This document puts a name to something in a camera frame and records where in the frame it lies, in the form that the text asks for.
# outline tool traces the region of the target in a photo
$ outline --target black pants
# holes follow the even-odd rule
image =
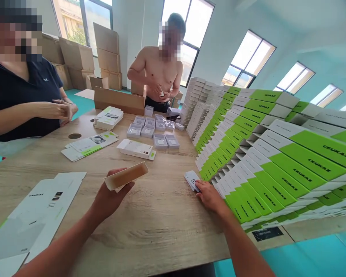
[[[149,96],[146,96],[145,107],[146,106],[154,107],[155,112],[162,112],[162,113],[166,113],[168,111],[168,108],[170,108],[169,101],[165,103],[160,103],[160,102],[156,102],[152,100]]]

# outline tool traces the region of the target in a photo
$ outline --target tree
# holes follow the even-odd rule
[[[86,36],[85,36],[84,30],[77,28],[77,29],[72,29],[72,31],[73,31],[73,35],[70,35],[69,33],[67,33],[68,39],[73,42],[86,45]]]

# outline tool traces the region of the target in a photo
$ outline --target wooden table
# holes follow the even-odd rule
[[[73,141],[68,138],[70,134],[80,133],[86,138],[103,132],[90,122],[95,115],[92,111],[81,116],[0,163],[0,224],[40,180],[52,179],[60,172],[87,171],[55,235],[58,238],[91,206],[109,169],[145,161],[149,174],[136,182],[119,209],[87,241],[74,276],[149,276],[229,258],[221,229],[183,177],[187,171],[198,172],[197,153],[187,133],[175,130],[180,149],[158,150],[154,161],[121,154],[116,148],[119,142],[77,162],[69,161],[60,151]],[[113,129],[120,141],[134,118],[124,114]],[[150,138],[136,140],[152,145]],[[292,230],[294,226],[298,234],[302,230],[297,231],[297,224],[286,228]],[[272,239],[256,242],[251,233],[249,237],[260,250],[294,243],[280,229],[284,235]]]

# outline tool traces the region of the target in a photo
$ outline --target woman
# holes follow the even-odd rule
[[[25,7],[8,2],[0,1],[0,148],[10,141],[23,148],[30,141],[24,138],[49,134],[68,123],[78,108],[54,66],[36,54],[42,24],[25,15]]]

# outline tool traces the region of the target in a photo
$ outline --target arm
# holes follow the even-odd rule
[[[48,102],[23,103],[0,110],[0,135],[3,135],[34,117],[67,119],[65,105]]]
[[[111,170],[108,176],[124,169]],[[129,183],[116,193],[114,190],[110,191],[103,183],[92,206],[80,221],[14,276],[68,276],[82,246],[97,226],[116,211],[133,185],[133,182]]]
[[[259,250],[246,235],[233,212],[208,182],[196,181],[201,192],[196,196],[219,217],[230,250],[233,268],[238,277],[275,277]]]

